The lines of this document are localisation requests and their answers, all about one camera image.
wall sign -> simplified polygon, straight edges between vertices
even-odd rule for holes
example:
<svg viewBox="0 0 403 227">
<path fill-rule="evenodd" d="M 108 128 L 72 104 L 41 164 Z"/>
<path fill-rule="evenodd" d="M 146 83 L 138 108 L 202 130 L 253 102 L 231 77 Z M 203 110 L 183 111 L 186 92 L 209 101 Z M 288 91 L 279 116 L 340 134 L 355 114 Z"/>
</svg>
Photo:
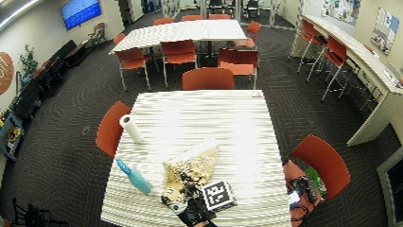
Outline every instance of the wall sign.
<svg viewBox="0 0 403 227">
<path fill-rule="evenodd" d="M 13 65 L 12 57 L 0 52 L 0 95 L 5 93 L 12 84 Z"/>
<path fill-rule="evenodd" d="M 362 0 L 324 0 L 328 16 L 355 26 Z"/>
<path fill-rule="evenodd" d="M 382 52 L 388 55 L 395 34 L 398 32 L 399 19 L 384 9 L 379 8 L 378 19 L 370 41 L 378 46 Z"/>
</svg>

television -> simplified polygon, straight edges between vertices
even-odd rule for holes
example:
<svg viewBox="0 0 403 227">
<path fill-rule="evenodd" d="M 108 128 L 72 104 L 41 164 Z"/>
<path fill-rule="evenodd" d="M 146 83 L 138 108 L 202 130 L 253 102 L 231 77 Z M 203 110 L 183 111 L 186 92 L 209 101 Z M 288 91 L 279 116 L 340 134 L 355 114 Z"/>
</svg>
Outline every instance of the television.
<svg viewBox="0 0 403 227">
<path fill-rule="evenodd" d="M 70 0 L 61 7 L 61 15 L 65 29 L 69 30 L 89 19 L 101 15 L 98 0 Z"/>
<path fill-rule="evenodd" d="M 386 199 L 388 226 L 403 226 L 403 147 L 376 171 Z"/>
</svg>

paper towel roll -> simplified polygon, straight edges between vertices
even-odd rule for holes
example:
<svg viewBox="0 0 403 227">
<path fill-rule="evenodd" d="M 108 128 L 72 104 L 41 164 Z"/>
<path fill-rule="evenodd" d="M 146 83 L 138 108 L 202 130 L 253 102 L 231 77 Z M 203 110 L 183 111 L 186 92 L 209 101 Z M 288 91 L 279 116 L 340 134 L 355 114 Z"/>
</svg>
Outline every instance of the paper towel roll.
<svg viewBox="0 0 403 227">
<path fill-rule="evenodd" d="M 134 123 L 134 119 L 130 115 L 124 115 L 120 120 L 120 124 L 124 130 L 129 133 L 130 139 L 134 143 L 140 143 L 142 141 L 141 131 Z"/>
</svg>

wall-mounted screen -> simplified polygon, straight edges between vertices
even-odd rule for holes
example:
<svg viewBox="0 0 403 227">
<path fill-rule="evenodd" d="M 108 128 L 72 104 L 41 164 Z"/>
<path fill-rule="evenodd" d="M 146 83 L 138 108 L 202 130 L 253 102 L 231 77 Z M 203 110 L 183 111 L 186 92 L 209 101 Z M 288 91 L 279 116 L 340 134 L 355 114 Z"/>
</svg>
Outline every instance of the wall-mounted screen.
<svg viewBox="0 0 403 227">
<path fill-rule="evenodd" d="M 72 0 L 61 7 L 61 15 L 65 28 L 69 30 L 74 26 L 101 15 L 98 0 Z"/>
</svg>

framed picture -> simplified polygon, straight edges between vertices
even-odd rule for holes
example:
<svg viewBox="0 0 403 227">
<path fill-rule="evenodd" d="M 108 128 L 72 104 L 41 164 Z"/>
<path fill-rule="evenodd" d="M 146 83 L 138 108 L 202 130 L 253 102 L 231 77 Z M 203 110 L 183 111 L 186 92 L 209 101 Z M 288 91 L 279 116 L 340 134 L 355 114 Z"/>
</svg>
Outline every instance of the framed picture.
<svg viewBox="0 0 403 227">
<path fill-rule="evenodd" d="M 392 41 L 399 28 L 399 19 L 386 10 L 379 8 L 375 28 L 370 41 L 378 46 L 382 52 L 388 55 Z"/>
</svg>

